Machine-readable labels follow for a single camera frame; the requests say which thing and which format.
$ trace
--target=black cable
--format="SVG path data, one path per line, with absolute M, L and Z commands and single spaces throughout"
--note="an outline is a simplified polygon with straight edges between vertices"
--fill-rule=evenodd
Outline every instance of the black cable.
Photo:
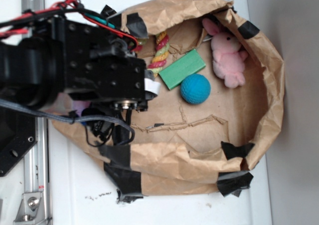
M 128 109 L 126 111 L 126 118 L 125 118 L 125 122 L 127 125 L 131 125 L 131 117 L 132 117 L 132 110 Z
M 128 144 L 128 143 L 132 142 L 134 140 L 134 137 L 135 137 L 135 131 L 133 128 L 131 128 L 129 125 L 127 125 L 124 121 L 122 121 L 118 118 L 115 118 L 115 117 L 108 116 L 108 115 L 88 115 L 88 116 L 82 116 L 82 117 L 77 117 L 77 118 L 68 118 L 68 117 L 63 117 L 63 116 L 59 116 L 59 115 L 55 115 L 55 114 L 49 114 L 49 113 L 42 112 L 42 111 L 35 111 L 32 109 L 29 109 L 26 106 L 23 106 L 23 105 L 20 105 L 17 103 L 13 103 L 13 102 L 9 102 L 9 101 L 3 100 L 3 99 L 0 99 L 0 107 L 15 110 L 15 111 L 18 111 L 18 112 L 21 112 L 24 114 L 28 114 L 31 116 L 35 116 L 35 117 L 43 117 L 43 118 L 47 118 L 47 119 L 53 119 L 53 120 L 57 120 L 57 121 L 64 122 L 64 123 L 73 123 L 73 122 L 82 123 L 82 122 L 95 121 L 95 120 L 102 120 L 102 121 L 106 121 L 106 122 L 116 123 L 116 124 L 122 126 L 123 128 L 129 130 L 131 133 L 131 137 L 128 140 L 121 141 L 117 145 Z
M 101 19 L 104 19 L 100 14 L 96 13 L 95 11 L 89 10 L 89 9 L 85 9 L 85 8 L 72 8 L 72 9 L 57 9 L 57 10 L 51 10 L 51 11 L 47 11 L 47 12 L 43 12 L 40 14 L 33 14 L 27 18 L 22 18 L 22 19 L 17 19 L 17 20 L 10 20 L 10 21 L 6 21 L 6 22 L 2 22 L 0 23 L 0 28 L 2 27 L 6 27 L 6 26 L 17 26 L 17 25 L 23 25 L 25 26 L 25 24 L 28 24 L 30 22 L 33 22 L 35 20 L 39 20 L 39 19 L 44 19 L 47 17 L 53 17 L 55 15 L 64 15 L 66 13 L 74 13 L 74 12 L 78 12 L 81 14 L 84 13 L 89 13 L 92 14 L 94 16 L 97 16 Z
M 113 128 L 114 128 L 114 124 L 112 124 L 111 127 L 105 132 L 106 134 L 108 134 L 108 136 L 106 137 L 105 141 L 103 141 L 103 143 L 93 145 L 93 144 L 91 144 L 90 141 L 89 141 L 88 129 L 87 129 L 87 127 L 85 126 L 86 142 L 88 143 L 88 145 L 90 145 L 90 146 L 92 146 L 92 147 L 101 147 L 101 146 L 105 145 L 105 144 L 110 140 L 110 138 L 111 138 L 111 136 L 112 136 Z

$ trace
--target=wire bundle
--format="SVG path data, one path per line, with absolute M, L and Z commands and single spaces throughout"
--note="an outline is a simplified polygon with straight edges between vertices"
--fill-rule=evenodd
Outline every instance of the wire bundle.
M 121 30 L 115 29 L 115 27 L 100 14 L 92 10 L 85 9 L 80 0 L 59 1 L 54 3 L 50 8 L 38 11 L 26 10 L 23 15 L 17 18 L 7 22 L 0 23 L 0 28 L 12 26 L 12 28 L 10 28 L 9 30 L 5 32 L 0 32 L 0 40 L 8 38 L 11 35 L 15 34 L 28 33 L 28 29 L 26 29 L 26 27 L 30 27 L 31 24 L 36 20 L 46 19 L 56 15 L 64 16 L 66 13 L 72 12 L 80 13 L 86 20 L 98 25 L 99 27 L 105 28 L 111 31 L 112 33 L 115 33 L 117 36 L 121 38 L 128 38 L 134 44 L 133 47 L 129 48 L 131 51 L 134 51 L 138 47 L 138 42 L 134 36 L 125 33 Z

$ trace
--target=plush toy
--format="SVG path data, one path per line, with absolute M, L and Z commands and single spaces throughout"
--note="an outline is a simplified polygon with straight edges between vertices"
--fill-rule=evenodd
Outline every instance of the plush toy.
M 212 35 L 213 70 L 218 78 L 225 79 L 225 86 L 236 88 L 245 84 L 243 72 L 247 51 L 239 51 L 241 43 L 230 33 L 221 29 L 210 19 L 204 18 L 202 24 L 208 34 Z

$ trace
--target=green block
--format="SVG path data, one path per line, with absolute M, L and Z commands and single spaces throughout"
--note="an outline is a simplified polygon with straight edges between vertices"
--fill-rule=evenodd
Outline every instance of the green block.
M 197 73 L 205 68 L 205 66 L 204 60 L 197 53 L 196 49 L 193 49 L 169 67 L 163 69 L 159 75 L 168 89 L 172 90 L 180 85 L 186 77 Z

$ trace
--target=blue ball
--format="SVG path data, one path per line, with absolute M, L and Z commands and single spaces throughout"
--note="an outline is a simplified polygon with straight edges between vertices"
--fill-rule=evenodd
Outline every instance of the blue ball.
M 180 94 L 190 104 L 204 102 L 210 94 L 210 84 L 205 76 L 192 74 L 183 80 L 180 86 Z

